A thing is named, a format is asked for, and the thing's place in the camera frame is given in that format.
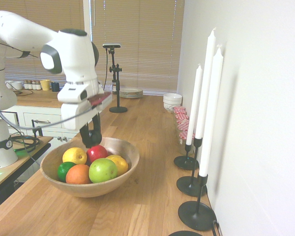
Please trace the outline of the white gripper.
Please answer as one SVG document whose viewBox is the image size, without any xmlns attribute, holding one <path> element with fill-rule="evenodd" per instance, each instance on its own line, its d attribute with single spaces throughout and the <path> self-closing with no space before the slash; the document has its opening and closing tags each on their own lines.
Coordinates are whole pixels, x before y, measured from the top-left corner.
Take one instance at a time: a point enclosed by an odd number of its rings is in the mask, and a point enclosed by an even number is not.
<svg viewBox="0 0 295 236">
<path fill-rule="evenodd" d="M 86 148 L 91 148 L 88 126 L 91 119 L 93 131 L 101 133 L 100 114 L 89 102 L 89 98 L 98 93 L 97 80 L 67 82 L 58 93 L 58 100 L 62 102 L 61 115 L 64 127 L 69 130 L 80 130 L 82 142 Z"/>
</svg>

